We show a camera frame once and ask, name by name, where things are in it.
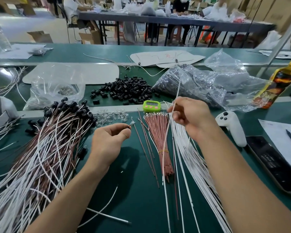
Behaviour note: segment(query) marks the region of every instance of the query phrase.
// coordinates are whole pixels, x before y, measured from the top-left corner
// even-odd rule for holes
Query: paper
[[[193,60],[191,60],[191,61],[182,61],[182,62],[178,62],[178,63],[158,64],[156,66],[158,66],[160,68],[171,68],[171,67],[174,67],[176,65],[190,65],[190,64],[193,64],[195,62],[201,61],[204,58],[205,57],[202,56],[202,55],[193,55]]]
[[[130,58],[140,66],[193,61],[195,56],[185,50],[166,50],[131,54]]]
[[[13,44],[12,51],[0,52],[0,59],[28,59],[32,56],[28,52],[45,46],[38,44]]]
[[[98,65],[94,63],[52,63],[44,62],[37,65],[32,71],[23,77],[23,83],[31,84],[39,76],[43,76],[45,80],[47,77],[61,78],[62,72],[65,72],[66,67],[76,69],[83,78],[86,85],[105,84],[107,82],[114,82],[119,77],[119,67],[116,64]],[[79,82],[70,80],[68,84],[78,84]]]
[[[272,53],[271,50],[259,50],[259,52],[265,56],[270,56],[270,54]],[[278,53],[278,55],[276,56],[276,59],[290,60],[291,59],[291,51],[280,51]]]
[[[291,124],[260,120],[259,122],[278,151],[291,165],[291,139],[286,130],[291,132]]]

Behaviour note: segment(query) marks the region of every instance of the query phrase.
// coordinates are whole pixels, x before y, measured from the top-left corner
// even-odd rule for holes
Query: game controller
[[[225,111],[220,113],[216,117],[216,121],[220,127],[226,127],[230,132],[239,147],[245,147],[247,145],[244,130],[241,127],[241,123],[237,115],[232,111]]]

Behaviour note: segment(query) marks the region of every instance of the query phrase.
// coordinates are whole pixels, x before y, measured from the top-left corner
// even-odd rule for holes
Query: bag of metal parts
[[[266,105],[268,98],[259,102],[253,102],[253,99],[268,80],[250,76],[244,67],[239,68],[237,62],[233,64],[230,56],[229,70],[226,72],[219,62],[222,57],[225,58],[224,55],[209,57],[217,61],[215,66],[210,63],[208,67],[218,72],[198,70],[192,65],[175,66],[166,71],[152,89],[176,96],[180,80],[179,96],[203,100],[210,107],[249,112]]]
[[[81,66],[54,65],[31,82],[30,98],[23,110],[41,110],[67,97],[67,103],[79,102],[85,92]]]

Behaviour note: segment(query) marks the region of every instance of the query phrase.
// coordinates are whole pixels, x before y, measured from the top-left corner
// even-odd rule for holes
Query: digital timer
[[[158,101],[144,101],[143,102],[143,111],[146,113],[160,112],[161,103]]]

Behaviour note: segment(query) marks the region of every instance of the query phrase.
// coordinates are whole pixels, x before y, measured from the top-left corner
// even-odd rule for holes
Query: chair
[[[64,9],[63,4],[58,4],[58,3],[57,3],[57,6],[59,7],[59,9],[60,9],[62,15],[63,15],[63,16],[65,17],[65,19],[66,19],[66,24],[67,24],[67,33],[68,33],[68,40],[69,40],[69,43],[70,43],[69,31],[68,31],[69,28],[73,28],[74,39],[75,39],[76,41],[80,41],[80,40],[77,40],[77,38],[75,37],[75,30],[74,30],[74,28],[77,28],[78,25],[77,25],[77,24],[73,24],[73,23],[68,23],[68,16],[67,16],[67,14],[66,14],[66,11],[65,11],[65,9]]]

